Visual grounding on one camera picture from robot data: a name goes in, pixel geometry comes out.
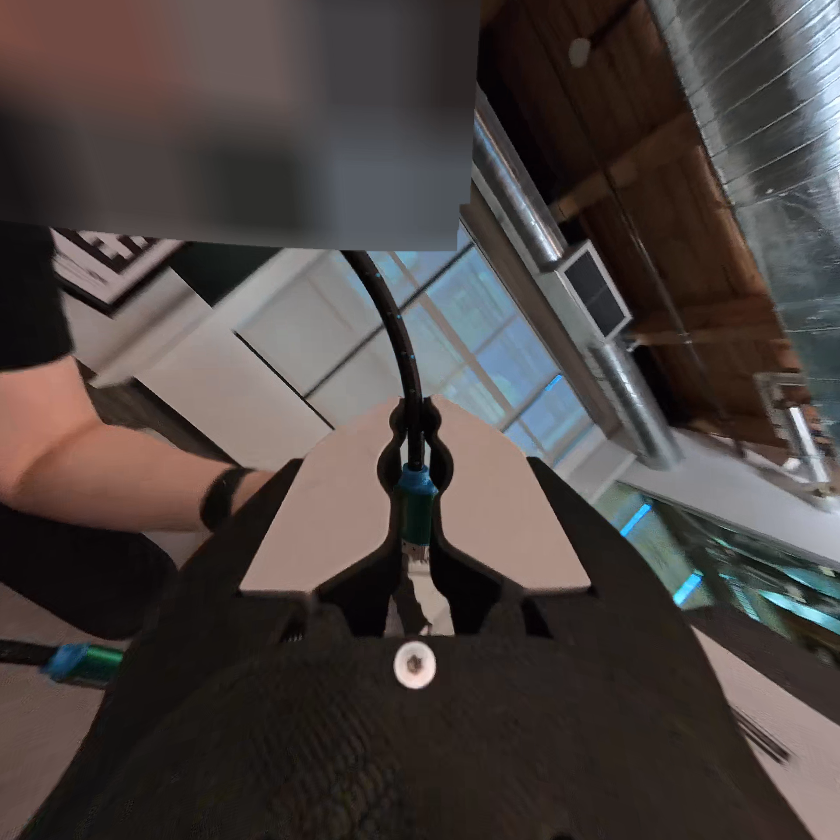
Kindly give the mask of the silver ventilation duct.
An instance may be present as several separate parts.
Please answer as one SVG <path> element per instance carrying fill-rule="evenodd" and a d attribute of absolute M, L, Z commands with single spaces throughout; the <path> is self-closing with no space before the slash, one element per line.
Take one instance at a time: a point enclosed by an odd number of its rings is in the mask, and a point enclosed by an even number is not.
<path fill-rule="evenodd" d="M 590 368 L 646 467 L 667 470 L 682 454 L 623 331 L 631 312 L 590 240 L 569 245 L 480 87 L 472 181 L 542 297 Z"/>

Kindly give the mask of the person's black shirt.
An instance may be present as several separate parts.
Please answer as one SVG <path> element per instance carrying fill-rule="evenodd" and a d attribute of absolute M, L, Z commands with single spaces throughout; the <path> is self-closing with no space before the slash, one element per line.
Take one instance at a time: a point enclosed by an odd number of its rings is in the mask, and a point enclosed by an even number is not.
<path fill-rule="evenodd" d="M 1 223 L 1 372 L 59 361 L 75 349 L 46 227 Z"/>

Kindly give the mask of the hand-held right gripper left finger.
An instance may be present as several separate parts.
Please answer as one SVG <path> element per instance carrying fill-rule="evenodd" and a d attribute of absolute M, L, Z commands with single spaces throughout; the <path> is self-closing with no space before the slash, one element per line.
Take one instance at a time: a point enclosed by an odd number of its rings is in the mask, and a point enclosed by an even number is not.
<path fill-rule="evenodd" d="M 239 588 L 309 595 L 379 549 L 391 495 L 380 460 L 393 441 L 391 396 L 332 431 L 302 461 Z"/>

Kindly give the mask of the large window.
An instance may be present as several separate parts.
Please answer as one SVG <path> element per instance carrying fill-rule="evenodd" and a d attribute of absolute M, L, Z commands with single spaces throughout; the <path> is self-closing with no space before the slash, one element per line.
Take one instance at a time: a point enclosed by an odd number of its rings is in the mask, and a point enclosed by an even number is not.
<path fill-rule="evenodd" d="M 440 395 L 550 466 L 593 421 L 466 232 L 452 252 L 373 251 L 425 396 Z M 331 427 L 403 394 L 391 342 L 339 251 L 318 256 L 237 336 Z"/>

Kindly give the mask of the large silver ceiling duct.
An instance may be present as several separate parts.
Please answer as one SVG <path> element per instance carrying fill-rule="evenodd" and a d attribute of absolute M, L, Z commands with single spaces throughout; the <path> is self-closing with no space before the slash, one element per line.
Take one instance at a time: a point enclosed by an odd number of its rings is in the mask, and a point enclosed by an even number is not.
<path fill-rule="evenodd" d="M 838 379 L 838 1 L 649 2 L 805 372 Z"/>

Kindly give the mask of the silver ceiling pipes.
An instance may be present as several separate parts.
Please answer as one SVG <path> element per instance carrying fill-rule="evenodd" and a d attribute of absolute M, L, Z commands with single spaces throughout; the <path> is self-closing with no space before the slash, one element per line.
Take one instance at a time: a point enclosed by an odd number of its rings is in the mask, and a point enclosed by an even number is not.
<path fill-rule="evenodd" d="M 752 378 L 763 410 L 776 436 L 785 441 L 792 458 L 799 462 L 810 494 L 817 498 L 829 498 L 834 489 L 826 456 L 816 442 L 802 401 L 793 398 L 796 391 L 805 388 L 804 376 L 800 373 L 758 372 Z"/>

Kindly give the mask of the person's left forearm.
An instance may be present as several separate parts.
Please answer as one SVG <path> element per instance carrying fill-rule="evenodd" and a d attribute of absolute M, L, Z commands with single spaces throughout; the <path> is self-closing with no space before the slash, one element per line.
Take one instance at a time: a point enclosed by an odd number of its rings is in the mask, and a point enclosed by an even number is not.
<path fill-rule="evenodd" d="M 104 423 L 72 355 L 1 374 L 1 497 L 23 513 L 124 532 L 205 531 L 198 508 L 227 467 Z M 239 511 L 275 472 L 257 469 Z"/>

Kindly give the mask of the black wristband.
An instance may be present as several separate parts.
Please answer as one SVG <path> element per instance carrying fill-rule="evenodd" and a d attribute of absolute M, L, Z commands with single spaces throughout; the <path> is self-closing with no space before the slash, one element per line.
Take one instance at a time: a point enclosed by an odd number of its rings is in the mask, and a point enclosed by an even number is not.
<path fill-rule="evenodd" d="M 198 508 L 200 521 L 208 532 L 215 532 L 234 514 L 235 495 L 255 469 L 230 466 L 222 471 L 206 489 Z"/>

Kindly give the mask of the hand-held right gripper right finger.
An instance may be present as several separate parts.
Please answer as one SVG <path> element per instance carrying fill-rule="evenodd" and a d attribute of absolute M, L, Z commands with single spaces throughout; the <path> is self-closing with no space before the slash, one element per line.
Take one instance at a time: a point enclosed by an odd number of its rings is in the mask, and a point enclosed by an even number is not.
<path fill-rule="evenodd" d="M 591 579 L 520 448 L 434 395 L 448 470 L 438 496 L 444 545 L 529 594 L 584 592 Z"/>

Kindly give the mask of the black ribbed pad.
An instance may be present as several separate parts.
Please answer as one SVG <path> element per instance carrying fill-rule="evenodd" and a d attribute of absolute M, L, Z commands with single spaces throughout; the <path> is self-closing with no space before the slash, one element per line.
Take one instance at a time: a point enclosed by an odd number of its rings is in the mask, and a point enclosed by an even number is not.
<path fill-rule="evenodd" d="M 133 637 L 176 574 L 171 556 L 143 534 L 1 506 L 2 584 L 91 636 Z"/>

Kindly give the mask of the framed marker sign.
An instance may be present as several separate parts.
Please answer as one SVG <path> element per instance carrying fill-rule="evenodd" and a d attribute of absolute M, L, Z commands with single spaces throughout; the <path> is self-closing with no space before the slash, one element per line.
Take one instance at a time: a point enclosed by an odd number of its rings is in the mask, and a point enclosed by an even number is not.
<path fill-rule="evenodd" d="M 187 246 L 185 241 L 50 229 L 54 270 L 63 290 L 95 311 L 114 316 L 147 288 Z"/>

